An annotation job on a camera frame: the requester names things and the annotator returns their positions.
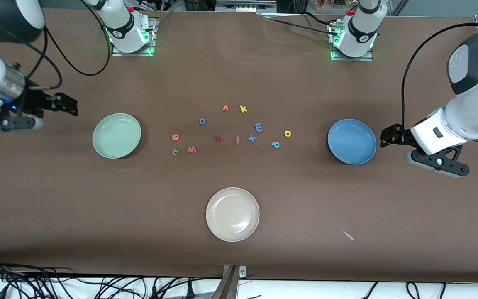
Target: white paper scrap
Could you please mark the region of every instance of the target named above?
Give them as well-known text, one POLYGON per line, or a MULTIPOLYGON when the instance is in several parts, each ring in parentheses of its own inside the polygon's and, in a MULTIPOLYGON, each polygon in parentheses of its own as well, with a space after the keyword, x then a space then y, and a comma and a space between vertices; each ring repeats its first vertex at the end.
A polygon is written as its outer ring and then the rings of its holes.
POLYGON ((355 238, 353 238, 349 233, 345 232, 344 229, 341 229, 341 231, 343 231, 343 233, 346 235, 346 237, 348 237, 350 240, 355 240, 355 238))

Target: plate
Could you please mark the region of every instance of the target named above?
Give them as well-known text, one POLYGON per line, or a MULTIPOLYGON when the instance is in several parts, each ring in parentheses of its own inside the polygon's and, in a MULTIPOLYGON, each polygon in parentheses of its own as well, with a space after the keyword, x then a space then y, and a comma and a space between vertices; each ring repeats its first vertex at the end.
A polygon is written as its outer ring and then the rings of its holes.
POLYGON ((131 115, 116 113, 102 119, 93 131, 95 151, 108 159, 119 159, 134 151, 141 139, 141 127, 131 115))
POLYGON ((222 189, 215 193, 207 204, 206 223, 220 240, 242 241, 250 237, 258 227, 258 202, 245 189, 222 189))
POLYGON ((372 130, 357 119, 337 121, 328 132, 327 143, 337 159, 350 165, 370 161, 377 147, 372 130))

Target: blue plate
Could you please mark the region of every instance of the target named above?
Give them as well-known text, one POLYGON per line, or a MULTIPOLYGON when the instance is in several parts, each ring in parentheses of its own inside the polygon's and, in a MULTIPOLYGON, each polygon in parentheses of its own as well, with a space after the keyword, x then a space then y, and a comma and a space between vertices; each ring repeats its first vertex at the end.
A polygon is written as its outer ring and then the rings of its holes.
POLYGON ((376 137, 357 119, 337 121, 328 132, 327 142, 332 154, 350 165, 364 164, 376 153, 376 137))

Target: cable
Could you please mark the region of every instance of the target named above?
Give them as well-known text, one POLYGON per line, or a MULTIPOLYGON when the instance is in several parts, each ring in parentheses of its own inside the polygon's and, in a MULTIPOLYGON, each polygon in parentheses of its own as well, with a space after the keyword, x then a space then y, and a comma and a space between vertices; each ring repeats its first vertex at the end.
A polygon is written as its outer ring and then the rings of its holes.
POLYGON ((106 35, 106 32, 104 32, 104 35, 105 35, 105 38, 106 38, 106 46, 108 47, 108 57, 106 57, 106 62, 105 64, 102 66, 102 68, 100 70, 98 70, 97 72, 95 73, 85 73, 81 70, 79 70, 76 66, 74 66, 74 64, 68 59, 68 57, 66 56, 66 54, 62 51, 62 49, 60 49, 59 47, 59 44, 55 41, 55 38, 53 38, 53 35, 51 34, 51 32, 49 31, 49 29, 47 28, 47 26, 45 27, 46 29, 46 32, 47 32, 47 35, 49 36, 49 38, 53 41, 53 44, 55 45, 55 47, 59 50, 60 52, 60 55, 62 55, 62 57, 64 57, 64 60, 71 66, 71 68, 73 70, 75 70, 77 73, 79 74, 82 74, 84 76, 96 76, 98 74, 100 74, 102 71, 104 71, 106 69, 106 67, 108 66, 108 63, 110 63, 110 55, 111 55, 111 50, 110 50, 110 42, 108 41, 108 36, 106 35))
POLYGON ((165 297, 165 293, 167 293, 167 291, 169 291, 169 289, 171 288, 171 285, 174 284, 174 282, 176 282, 176 280, 178 280, 178 278, 175 278, 173 280, 171 280, 169 283, 167 283, 165 286, 163 286, 160 291, 165 288, 165 290, 163 290, 163 293, 161 294, 160 296, 160 299, 163 299, 163 297, 165 297))
POLYGON ((309 17, 312 17, 315 21, 317 21, 321 24, 324 24, 324 25, 329 25, 329 22, 322 21, 321 19, 317 18, 315 15, 313 15, 312 13, 310 13, 308 11, 300 12, 300 15, 309 15, 309 17))
MULTIPOLYGON (((353 11, 357 6, 359 6, 359 4, 355 4, 352 8, 350 8, 348 10, 348 12, 350 11, 353 11)), ((337 19, 333 19, 331 21, 322 21, 321 19, 319 19, 317 16, 313 15, 312 13, 308 12, 308 11, 304 11, 304 12, 300 12, 300 15, 309 15, 309 17, 312 17, 315 21, 321 23, 321 24, 324 24, 324 25, 329 25, 331 22, 335 22, 337 21, 337 19)))
POLYGON ((443 286, 442 286, 442 291, 440 291, 440 297, 438 297, 439 299, 442 299, 444 297, 444 292, 446 291, 446 283, 445 282, 442 282, 443 286))
POLYGON ((372 287, 370 287, 370 289, 368 290, 368 293, 366 294, 366 296, 363 297, 363 299, 370 298, 370 295, 372 295, 372 291, 374 288, 376 288, 377 284, 379 284, 379 282, 374 282, 374 284, 372 284, 372 287))
POLYGON ((47 56, 45 55, 44 53, 42 53, 40 50, 36 49, 36 47, 34 47, 33 45, 31 45, 29 42, 26 42, 25 40, 21 39, 19 36, 16 36, 15 34, 13 34, 12 32, 8 31, 6 28, 2 27, 0 25, 0 30, 3 30, 4 32, 6 32, 8 35, 12 36, 14 39, 16 39, 17 41, 21 42, 22 44, 24 44, 25 46, 29 47, 29 49, 35 51, 36 53, 38 53, 38 55, 42 56, 45 60, 47 60, 47 62, 49 62, 49 64, 55 69, 55 72, 56 74, 59 76, 59 83, 57 83, 56 85, 54 86, 50 86, 50 87, 38 87, 38 86, 32 86, 32 87, 29 87, 29 89, 32 89, 32 90, 52 90, 52 89, 57 89, 58 87, 60 87, 62 85, 62 74, 60 73, 60 70, 58 68, 58 66, 56 66, 56 64, 47 56))
POLYGON ((104 282, 104 279, 102 280, 102 282, 88 282, 76 277, 68 278, 62 281, 59 278, 57 269, 60 269, 60 267, 36 267, 33 265, 21 265, 16 263, 0 263, 0 277, 2 282, 7 283, 8 287, 15 288, 18 291, 20 299, 22 299, 23 297, 24 299, 59 299, 59 295, 57 294, 54 287, 55 283, 60 284, 61 288, 64 290, 69 299, 74 299, 74 297, 70 294, 70 292, 63 284, 63 282, 67 282, 72 279, 78 280, 85 284, 99 284, 101 287, 99 289, 99 292, 95 296, 96 298, 101 297, 101 295, 106 293, 110 288, 113 288, 116 289, 116 291, 114 292, 114 294, 110 295, 109 298, 113 298, 117 294, 126 292, 132 294, 133 298, 139 297, 140 299, 148 299, 146 298, 146 293, 144 295, 141 295, 137 292, 134 292, 133 290, 126 289, 126 287, 130 284, 137 282, 138 280, 143 280, 146 292, 146 284, 144 277, 135 278, 128 282, 126 285, 122 287, 117 287, 114 284, 126 279, 127 277, 116 277, 108 281, 107 283, 104 282), (11 270, 12 267, 25 268, 38 272, 13 272, 11 270), (32 295, 27 294, 20 286, 24 283, 27 284, 30 289, 32 289, 32 295))
MULTIPOLYGON (((214 278, 213 278, 213 277, 193 278, 193 279, 191 280, 191 282, 196 282, 196 281, 198 281, 198 280, 205 280, 205 279, 214 279, 214 278)), ((169 287, 168 287, 167 289, 165 289, 165 290, 160 290, 160 291, 158 291, 155 295, 158 295, 158 294, 161 293, 161 292, 166 292, 166 291, 168 291, 168 290, 171 289, 171 288, 180 286, 181 284, 187 284, 187 283, 188 283, 188 280, 186 280, 185 282, 179 282, 179 283, 177 283, 177 284, 173 284, 172 286, 169 286, 169 287)))
POLYGON ((310 28, 310 27, 306 27, 306 26, 302 26, 302 25, 297 25, 297 24, 293 24, 293 23, 289 23, 289 22, 285 22, 285 21, 274 20, 274 19, 271 19, 271 20, 275 21, 275 22, 278 22, 278 23, 282 23, 282 24, 291 25, 291 26, 298 27, 298 28, 311 30, 311 31, 314 31, 314 32, 321 32, 321 33, 324 33, 324 34, 336 35, 335 32, 325 32, 324 30, 318 30, 318 29, 315 29, 315 28, 310 28))
POLYGON ((71 68, 73 70, 75 70, 77 73, 79 74, 82 74, 84 76, 96 76, 98 74, 100 74, 102 71, 105 70, 105 68, 108 66, 108 63, 110 63, 110 56, 112 55, 112 49, 110 49, 110 41, 108 40, 108 34, 106 34, 106 31, 103 30, 104 28, 104 25, 102 24, 101 20, 99 19, 99 17, 97 17, 97 15, 95 15, 95 13, 93 12, 93 10, 91 9, 91 7, 86 3, 84 2, 84 0, 81 0, 81 2, 83 4, 86 5, 86 8, 91 12, 91 14, 95 17, 95 19, 97 20, 97 22, 99 23, 99 26, 100 26, 100 30, 101 32, 104 34, 105 36, 105 40, 106 40, 106 49, 108 49, 108 53, 106 54, 107 57, 106 57, 106 62, 104 64, 104 66, 102 66, 102 68, 100 70, 98 70, 97 72, 95 73, 85 73, 81 70, 79 70, 76 66, 74 66, 74 64, 68 59, 68 57, 66 56, 66 54, 62 51, 62 49, 59 47, 59 44, 58 42, 56 42, 55 38, 53 37, 53 35, 51 34, 51 32, 49 31, 49 29, 47 28, 47 26, 44 28, 45 32, 47 32, 47 35, 49 36, 49 38, 53 41, 53 44, 55 45, 55 47, 59 50, 60 52, 60 55, 62 55, 62 57, 64 58, 64 60, 71 66, 71 68))
POLYGON ((416 284, 414 282, 407 282, 405 284, 405 288, 407 289, 407 293, 408 295, 412 298, 412 299, 419 299, 419 291, 418 291, 418 287, 416 286, 416 284), (414 297, 412 295, 412 293, 410 292, 410 290, 408 289, 408 286, 412 284, 414 286, 414 289, 416 290, 416 297, 414 297))
POLYGON ((410 59, 408 61, 408 64, 407 64, 407 68, 405 69, 405 73, 403 74, 403 80, 402 80, 402 123, 401 123, 402 134, 405 134, 405 81, 407 79, 408 70, 409 70, 410 65, 412 64, 412 62, 414 60, 414 57, 416 57, 419 50, 421 50, 423 48, 423 46, 425 46, 425 44, 427 44, 431 39, 435 38, 439 34, 442 34, 442 33, 446 32, 448 30, 459 28, 459 27, 478 27, 478 23, 461 23, 461 24, 456 24, 456 25, 451 25, 449 27, 446 27, 446 28, 440 30, 439 32, 436 32, 435 34, 431 35, 425 41, 423 41, 421 43, 421 45, 416 49, 416 51, 414 51, 414 53, 410 57, 410 59))
MULTIPOLYGON (((47 38, 47 34, 46 34, 46 30, 44 28, 44 48, 41 50, 41 52, 45 55, 45 53, 47 52, 47 44, 48 44, 49 40, 47 38)), ((34 67, 32 68, 32 70, 29 72, 29 74, 27 75, 27 79, 30 79, 31 76, 34 74, 34 72, 36 72, 36 69, 40 66, 40 63, 42 62, 42 60, 44 60, 44 57, 43 56, 40 56, 40 58, 38 59, 38 61, 36 61, 36 64, 34 65, 34 67)))
POLYGON ((185 296, 185 299, 193 299, 197 297, 195 292, 193 292, 193 284, 191 283, 191 278, 188 278, 188 293, 185 296))

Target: brown tablecloth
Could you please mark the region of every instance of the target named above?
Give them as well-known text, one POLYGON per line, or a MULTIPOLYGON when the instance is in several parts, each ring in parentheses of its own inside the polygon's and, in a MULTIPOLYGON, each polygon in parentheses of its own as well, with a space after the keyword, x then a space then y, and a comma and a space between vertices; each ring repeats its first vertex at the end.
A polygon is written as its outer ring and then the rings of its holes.
MULTIPOLYGON (((106 47, 89 12, 45 13, 70 60, 100 68, 106 47)), ((478 144, 461 155, 470 175, 452 179, 405 163, 409 148, 378 148, 369 163, 350 166, 325 143, 339 119, 364 121, 377 138, 399 122, 410 55, 462 21, 387 17, 373 63, 330 61, 322 34, 253 13, 173 13, 154 57, 113 57, 93 77, 71 70, 51 44, 60 91, 78 100, 79 116, 46 112, 42 131, 0 134, 0 260, 104 274, 218 276, 222 265, 240 264, 257 278, 478 281, 478 144), (140 121, 142 142, 125 159, 104 159, 92 132, 117 112, 140 121), (261 210, 257 230, 238 243, 218 240, 205 223, 210 197, 229 186, 250 191, 261 210)), ((447 32, 416 58, 407 125, 454 96, 446 60, 474 30, 447 32)), ((25 73, 38 58, 9 44, 0 56, 25 73)), ((48 85, 56 76, 44 62, 33 79, 48 85)))

